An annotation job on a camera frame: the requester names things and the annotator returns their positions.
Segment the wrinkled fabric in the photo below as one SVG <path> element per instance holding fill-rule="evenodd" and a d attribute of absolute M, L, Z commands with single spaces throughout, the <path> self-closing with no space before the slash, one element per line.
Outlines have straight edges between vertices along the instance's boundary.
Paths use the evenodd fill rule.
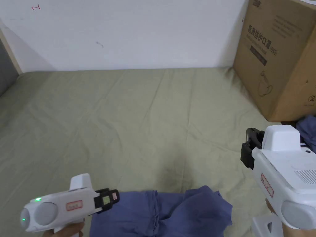
<path fill-rule="evenodd" d="M 316 152 L 316 118 L 312 115 L 306 116 L 296 124 L 296 129 L 311 150 Z"/>
<path fill-rule="evenodd" d="M 208 186 L 185 194 L 125 192 L 112 209 L 93 215 L 90 237 L 220 237 L 232 208 Z"/>

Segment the cardboard box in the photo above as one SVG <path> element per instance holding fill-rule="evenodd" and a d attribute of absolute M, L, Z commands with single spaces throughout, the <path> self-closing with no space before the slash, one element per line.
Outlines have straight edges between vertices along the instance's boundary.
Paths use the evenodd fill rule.
<path fill-rule="evenodd" d="M 316 6 L 250 0 L 234 69 L 268 121 L 316 114 Z"/>

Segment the white base stand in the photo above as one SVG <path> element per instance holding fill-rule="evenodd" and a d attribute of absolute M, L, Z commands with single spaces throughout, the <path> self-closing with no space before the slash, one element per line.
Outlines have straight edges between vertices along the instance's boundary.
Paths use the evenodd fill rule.
<path fill-rule="evenodd" d="M 282 222 L 274 213 L 253 218 L 251 228 L 256 237 L 283 237 Z"/>

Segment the human hand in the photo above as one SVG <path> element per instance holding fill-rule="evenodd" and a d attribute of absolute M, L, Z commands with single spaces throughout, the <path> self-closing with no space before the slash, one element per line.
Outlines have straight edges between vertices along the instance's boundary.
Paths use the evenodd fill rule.
<path fill-rule="evenodd" d="M 83 233 L 81 232 L 81 230 L 83 227 L 84 222 L 70 224 L 56 233 L 54 233 L 54 230 L 47 230 L 43 233 L 42 237 L 72 237 L 74 234 L 77 233 L 79 233 L 79 237 L 82 237 Z"/>

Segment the white handheld device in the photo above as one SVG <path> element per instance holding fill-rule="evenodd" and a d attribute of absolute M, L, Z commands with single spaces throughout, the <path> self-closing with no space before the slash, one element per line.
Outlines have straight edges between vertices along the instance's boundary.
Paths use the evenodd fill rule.
<path fill-rule="evenodd" d="M 290 125 L 266 131 L 247 129 L 241 160 L 253 169 L 256 182 L 275 214 L 253 218 L 257 237 L 283 236 L 282 223 L 293 229 L 316 229 L 316 154 L 301 144 Z"/>
<path fill-rule="evenodd" d="M 90 175 L 81 174 L 72 177 L 69 191 L 31 200 L 24 206 L 20 222 L 27 232 L 54 229 L 55 233 L 70 223 L 83 222 L 88 215 L 111 209 L 118 201 L 117 190 L 94 191 Z"/>

